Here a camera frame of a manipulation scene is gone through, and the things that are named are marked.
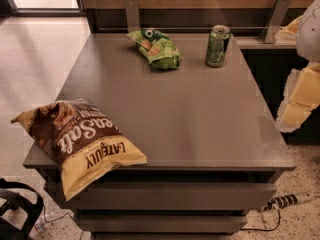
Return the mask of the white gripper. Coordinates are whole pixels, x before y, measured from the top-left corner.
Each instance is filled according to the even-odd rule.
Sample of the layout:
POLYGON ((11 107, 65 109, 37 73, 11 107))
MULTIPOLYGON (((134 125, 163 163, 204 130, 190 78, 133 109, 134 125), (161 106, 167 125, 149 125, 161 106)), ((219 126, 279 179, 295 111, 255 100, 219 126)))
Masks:
MULTIPOLYGON (((294 42, 297 53, 310 62, 320 62, 320 0, 275 36, 277 42, 294 42)), ((280 103, 276 128, 290 133, 300 128, 312 111, 320 105, 320 64, 309 63, 301 71, 292 69, 280 103)))

